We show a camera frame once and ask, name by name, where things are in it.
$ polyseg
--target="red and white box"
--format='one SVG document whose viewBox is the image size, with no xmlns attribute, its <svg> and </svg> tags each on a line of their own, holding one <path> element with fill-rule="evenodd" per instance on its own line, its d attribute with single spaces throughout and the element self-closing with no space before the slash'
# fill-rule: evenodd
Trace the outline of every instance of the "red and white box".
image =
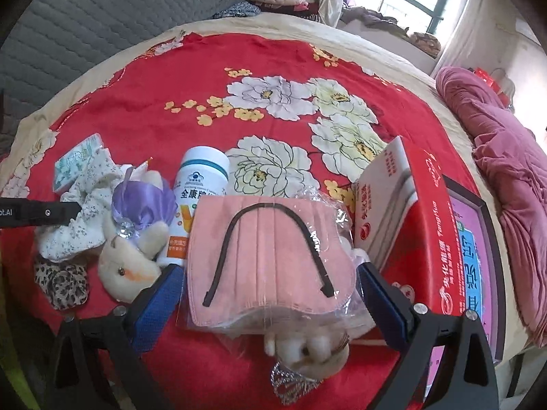
<svg viewBox="0 0 547 410">
<path fill-rule="evenodd" d="M 441 175 L 433 155 L 393 139 L 357 181 L 355 246 L 413 302 L 460 315 L 466 308 L 463 262 Z"/>
</svg>

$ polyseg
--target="face mask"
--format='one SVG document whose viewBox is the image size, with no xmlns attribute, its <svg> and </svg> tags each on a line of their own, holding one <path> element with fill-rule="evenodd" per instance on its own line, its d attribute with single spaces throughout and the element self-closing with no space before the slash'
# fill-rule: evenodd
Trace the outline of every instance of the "face mask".
<svg viewBox="0 0 547 410">
<path fill-rule="evenodd" d="M 263 333 L 282 321 L 334 317 L 356 286 L 336 214 L 309 200 L 202 197 L 188 256 L 193 323 Z"/>
</svg>

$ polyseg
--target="rolled pink blanket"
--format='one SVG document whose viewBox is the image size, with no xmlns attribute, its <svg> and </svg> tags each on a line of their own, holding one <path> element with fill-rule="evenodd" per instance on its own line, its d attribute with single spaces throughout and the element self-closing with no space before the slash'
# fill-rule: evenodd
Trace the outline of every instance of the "rolled pink blanket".
<svg viewBox="0 0 547 410">
<path fill-rule="evenodd" d="M 477 75 L 443 68 L 437 91 L 477 146 L 473 158 L 495 190 L 516 300 L 538 346 L 547 344 L 547 155 Z"/>
</svg>

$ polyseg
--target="green tissue package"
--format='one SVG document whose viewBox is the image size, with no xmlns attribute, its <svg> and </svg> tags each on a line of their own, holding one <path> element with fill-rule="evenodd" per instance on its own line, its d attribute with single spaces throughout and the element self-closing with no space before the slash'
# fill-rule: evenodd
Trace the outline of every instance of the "green tissue package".
<svg viewBox="0 0 547 410">
<path fill-rule="evenodd" d="M 103 148 L 101 136 L 93 134 L 57 160 L 55 162 L 53 191 L 59 195 L 68 191 L 81 170 L 88 164 L 91 156 L 99 148 Z"/>
</svg>

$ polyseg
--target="orange label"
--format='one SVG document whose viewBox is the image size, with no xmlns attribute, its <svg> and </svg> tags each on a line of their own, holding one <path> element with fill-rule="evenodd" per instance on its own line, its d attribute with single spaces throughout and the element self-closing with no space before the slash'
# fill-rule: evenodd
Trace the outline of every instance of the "orange label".
<svg viewBox="0 0 547 410">
<path fill-rule="evenodd" d="M 169 238 L 168 257 L 177 257 L 178 259 L 186 259 L 188 251 L 188 237 L 172 235 Z"/>
</svg>

